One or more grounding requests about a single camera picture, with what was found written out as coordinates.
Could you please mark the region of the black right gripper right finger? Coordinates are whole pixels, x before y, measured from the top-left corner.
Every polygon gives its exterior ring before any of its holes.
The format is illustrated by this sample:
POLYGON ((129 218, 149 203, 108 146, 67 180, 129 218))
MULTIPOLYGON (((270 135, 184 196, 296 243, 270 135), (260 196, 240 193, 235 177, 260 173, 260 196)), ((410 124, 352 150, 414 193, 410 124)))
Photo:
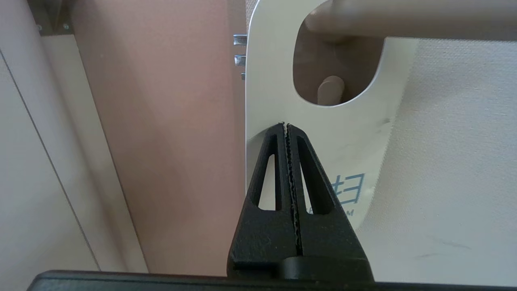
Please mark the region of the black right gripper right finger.
POLYGON ((373 280, 351 223, 304 131, 288 124, 286 152, 296 255, 286 259, 294 280, 373 280))

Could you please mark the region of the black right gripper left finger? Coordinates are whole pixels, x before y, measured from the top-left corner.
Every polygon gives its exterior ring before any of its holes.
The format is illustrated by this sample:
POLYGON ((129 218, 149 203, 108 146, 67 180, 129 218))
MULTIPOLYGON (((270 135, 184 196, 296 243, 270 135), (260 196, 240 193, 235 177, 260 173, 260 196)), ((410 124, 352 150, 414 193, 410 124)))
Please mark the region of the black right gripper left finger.
POLYGON ((265 131, 228 254, 230 278, 274 278, 280 263, 298 253, 284 129, 279 123, 265 131), (264 210, 259 204, 271 156, 275 208, 264 210))

